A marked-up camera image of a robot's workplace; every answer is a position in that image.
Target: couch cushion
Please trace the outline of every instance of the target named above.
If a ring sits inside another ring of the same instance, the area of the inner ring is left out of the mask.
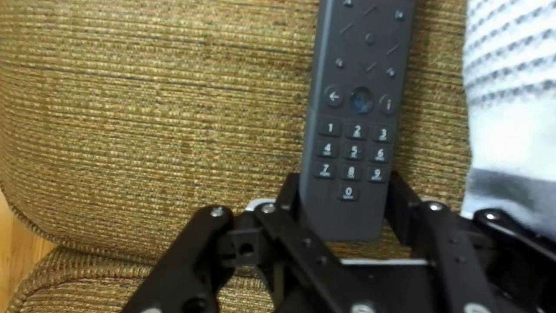
[[[9,313],[120,312],[150,267],[58,250],[18,289]],[[242,270],[221,291],[223,312],[272,312],[256,274]]]
[[[41,236],[155,260],[299,171],[317,0],[4,0],[0,189]],[[459,208],[464,3],[423,0],[397,170]]]

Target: black metal bracket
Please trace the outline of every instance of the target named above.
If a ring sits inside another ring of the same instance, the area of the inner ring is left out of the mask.
[[[393,175],[386,220],[418,260],[374,265],[343,265],[301,213],[298,175],[254,213],[200,210],[124,313],[220,312],[216,296],[240,267],[261,272],[279,313],[556,312],[555,246],[503,211],[464,222]]]

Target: upholstered cushion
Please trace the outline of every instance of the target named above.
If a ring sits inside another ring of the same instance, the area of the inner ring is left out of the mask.
[[[150,267],[58,250],[20,286],[9,313],[120,312]],[[221,291],[223,312],[272,312],[254,272],[239,272]]]
[[[157,260],[299,171],[317,0],[4,0],[0,187],[41,236]],[[418,10],[397,170],[459,208],[464,3]]]

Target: knit fabric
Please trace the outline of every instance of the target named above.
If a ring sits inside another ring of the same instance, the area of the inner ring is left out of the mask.
[[[8,313],[122,312],[150,267],[68,250],[53,251],[18,289]],[[221,312],[272,312],[272,298],[251,269],[242,269],[218,295]]]
[[[463,216],[499,208],[556,241],[556,3],[470,0],[473,170]]]
[[[317,0],[2,0],[0,187],[67,248],[155,262],[206,206],[298,173]],[[463,0],[416,13],[397,171],[454,210],[470,168]]]

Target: black remote control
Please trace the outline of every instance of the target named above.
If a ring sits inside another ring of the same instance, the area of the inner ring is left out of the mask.
[[[299,194],[324,241],[379,237],[414,3],[320,3]]]

